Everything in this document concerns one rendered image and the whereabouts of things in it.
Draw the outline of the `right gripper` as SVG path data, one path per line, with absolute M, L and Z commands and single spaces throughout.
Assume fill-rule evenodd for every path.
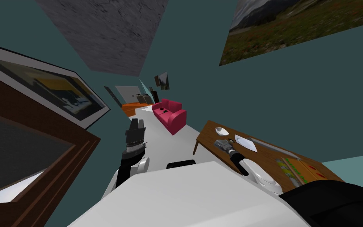
M 229 143 L 228 140 L 216 140 L 214 145 L 224 152 L 230 152 L 234 150 L 234 147 Z

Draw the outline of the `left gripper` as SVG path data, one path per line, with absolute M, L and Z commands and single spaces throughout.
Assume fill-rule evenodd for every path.
M 127 146 L 137 146 L 144 143 L 144 120 L 132 118 L 129 130 L 126 130 L 126 144 Z

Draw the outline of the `orange low furniture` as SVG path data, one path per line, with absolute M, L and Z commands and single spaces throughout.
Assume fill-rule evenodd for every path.
M 121 110 L 128 116 L 128 117 L 132 117 L 135 115 L 135 110 L 137 108 L 142 108 L 142 107 L 147 107 L 147 106 L 151 106 L 152 104 L 146 104 L 146 103 L 128 103 L 128 104 L 124 104 L 121 107 Z

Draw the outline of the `white plate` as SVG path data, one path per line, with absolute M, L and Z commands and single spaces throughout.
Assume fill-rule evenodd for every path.
M 245 147 L 245 148 L 247 148 L 247 149 L 249 149 L 249 150 L 251 150 L 253 152 L 257 152 L 256 146 L 255 146 L 254 142 L 251 139 L 246 139 L 244 137 L 235 135 L 235 141 L 239 145 L 241 145 L 241 146 L 243 146 L 243 147 Z

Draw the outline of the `grey cabinet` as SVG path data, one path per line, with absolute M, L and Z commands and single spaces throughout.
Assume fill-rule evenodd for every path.
M 138 95 L 136 98 L 140 104 L 153 104 L 152 98 L 149 95 Z

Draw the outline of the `red sofa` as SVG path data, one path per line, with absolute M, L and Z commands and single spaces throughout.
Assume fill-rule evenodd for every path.
M 180 102 L 162 99 L 161 102 L 152 105 L 152 111 L 171 135 L 186 125 L 187 112 L 182 109 Z

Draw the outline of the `brown wooden table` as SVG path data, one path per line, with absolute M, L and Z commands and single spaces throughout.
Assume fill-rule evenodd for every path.
M 216 127 L 222 127 L 224 129 L 226 129 L 229 132 L 229 135 L 228 136 L 218 135 L 215 132 Z M 210 151 L 213 155 L 215 155 L 218 158 L 218 160 L 220 160 L 222 163 L 226 164 L 231 170 L 233 170 L 234 172 L 236 172 L 240 175 L 241 173 L 231 162 L 228 154 L 226 152 L 221 151 L 216 146 L 214 146 L 215 140 L 228 139 L 228 138 L 231 138 L 234 140 L 235 135 L 242 136 L 244 138 L 251 137 L 250 135 L 247 135 L 245 133 L 239 132 L 232 128 L 220 125 L 214 121 L 208 120 L 196 139 L 196 145 L 195 145 L 194 149 L 196 150 L 197 146 L 201 145 L 202 147 L 204 147 L 205 149 Z M 293 190 L 295 188 L 295 186 L 293 185 L 291 180 L 289 180 L 289 178 L 283 173 L 282 169 L 279 167 L 279 165 L 276 162 L 276 159 L 289 158 L 288 155 L 274 151 L 272 149 L 269 149 L 269 148 L 261 146 L 261 145 L 256 145 L 257 152 L 248 150 L 248 149 L 244 148 L 243 146 L 237 144 L 236 142 L 233 143 L 233 147 L 238 152 L 242 153 L 242 155 L 245 156 L 245 158 L 248 158 L 248 159 L 256 162 L 257 164 L 259 164 L 277 183 L 279 183 L 281 185 L 283 192 L 287 192 L 287 191 Z M 334 174 L 329 168 L 324 166 L 322 163 L 312 160 L 310 158 L 306 158 L 299 154 L 296 154 L 296 155 L 298 157 L 300 157 L 304 162 L 315 167 L 318 171 L 320 171 L 328 179 L 343 181 L 340 177 L 338 177 L 336 174 Z

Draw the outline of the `grey knife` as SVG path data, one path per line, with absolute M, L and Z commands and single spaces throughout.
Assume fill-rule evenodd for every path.
M 268 144 L 268 143 L 265 143 L 265 142 L 259 141 L 259 140 L 254 139 L 254 138 L 249 138 L 249 140 L 250 140 L 250 141 L 252 141 L 252 142 L 254 142 L 255 144 L 259 144 L 259 145 L 261 145 L 261 146 L 267 147 L 267 148 L 272 149 L 272 150 L 274 150 L 274 151 L 277 151 L 277 152 L 280 152 L 280 153 L 284 153 L 284 154 L 286 154 L 286 155 L 288 155 L 288 156 L 291 156 L 291 157 L 293 157 L 293 158 L 295 158 L 295 159 L 297 159 L 297 160 L 301 160 L 301 158 L 300 158 L 300 157 L 298 157 L 298 156 L 297 156 L 297 155 L 295 155 L 294 153 L 289 152 L 289 151 L 287 151 L 287 150 L 284 150 L 284 149 L 281 149 L 281 148 L 275 147 L 275 146 L 273 146 L 273 145 L 270 145 L 270 144 Z

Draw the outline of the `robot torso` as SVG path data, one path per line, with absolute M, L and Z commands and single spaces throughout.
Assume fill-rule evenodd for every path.
M 217 162 L 130 177 L 68 227 L 310 227 L 283 199 Z

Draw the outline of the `yellow green book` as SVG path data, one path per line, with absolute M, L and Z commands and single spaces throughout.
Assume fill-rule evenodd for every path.
M 293 185 L 297 188 L 304 185 L 306 181 L 295 172 L 295 170 L 282 159 L 276 159 L 277 164 L 282 169 L 283 173 L 291 180 Z

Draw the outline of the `white framed picture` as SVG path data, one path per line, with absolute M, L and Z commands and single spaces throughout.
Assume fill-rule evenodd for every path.
M 83 129 L 110 110 L 76 72 L 1 47 L 0 81 Z

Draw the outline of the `brown framed window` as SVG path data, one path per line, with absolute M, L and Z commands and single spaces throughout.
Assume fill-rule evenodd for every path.
M 99 142 L 0 81 L 0 190 L 36 177 L 0 203 L 0 227 L 44 227 Z

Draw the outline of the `large landscape picture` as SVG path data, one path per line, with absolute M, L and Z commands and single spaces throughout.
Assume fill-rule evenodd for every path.
M 363 26 L 363 0 L 238 0 L 220 65 Z

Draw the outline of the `small dark wall picture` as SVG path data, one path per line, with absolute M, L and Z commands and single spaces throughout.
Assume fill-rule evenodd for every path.
M 161 90 L 169 90 L 169 78 L 167 72 L 154 77 L 156 86 L 160 87 Z

